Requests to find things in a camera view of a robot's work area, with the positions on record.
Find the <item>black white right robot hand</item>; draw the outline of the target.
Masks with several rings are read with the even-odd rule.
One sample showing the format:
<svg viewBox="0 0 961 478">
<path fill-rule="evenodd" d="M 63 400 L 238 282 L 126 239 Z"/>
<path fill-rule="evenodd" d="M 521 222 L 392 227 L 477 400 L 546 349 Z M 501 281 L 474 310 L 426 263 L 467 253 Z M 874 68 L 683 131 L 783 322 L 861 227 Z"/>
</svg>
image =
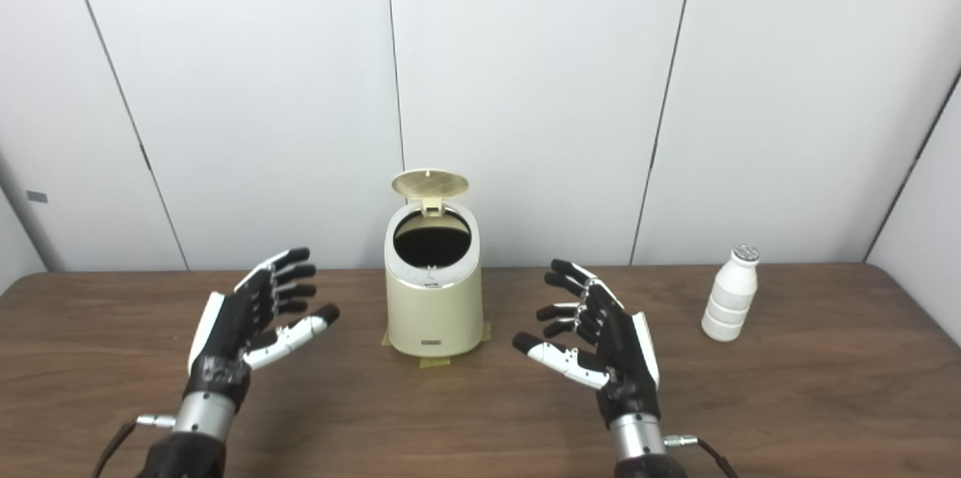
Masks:
<svg viewBox="0 0 961 478">
<path fill-rule="evenodd" d="M 642 313 L 629 314 L 594 273 L 555 259 L 544 281 L 577 297 L 538 309 L 542 335 L 519 332 L 514 348 L 569 380 L 594 389 L 605 425 L 626 414 L 660 419 L 659 370 Z"/>
</svg>

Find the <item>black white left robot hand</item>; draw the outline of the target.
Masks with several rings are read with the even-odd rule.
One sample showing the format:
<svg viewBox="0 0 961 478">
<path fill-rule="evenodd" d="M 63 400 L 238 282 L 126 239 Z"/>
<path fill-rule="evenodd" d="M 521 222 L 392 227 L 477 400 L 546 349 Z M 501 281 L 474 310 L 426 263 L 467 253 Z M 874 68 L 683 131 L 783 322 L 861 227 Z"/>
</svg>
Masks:
<svg viewBox="0 0 961 478">
<path fill-rule="evenodd" d="M 188 385 L 223 396 L 238 411 L 253 371 L 288 357 L 339 319 L 329 303 L 308 311 L 317 269 L 309 248 L 284 250 L 256 265 L 230 293 L 213 291 L 197 324 L 188 355 Z"/>
</svg>

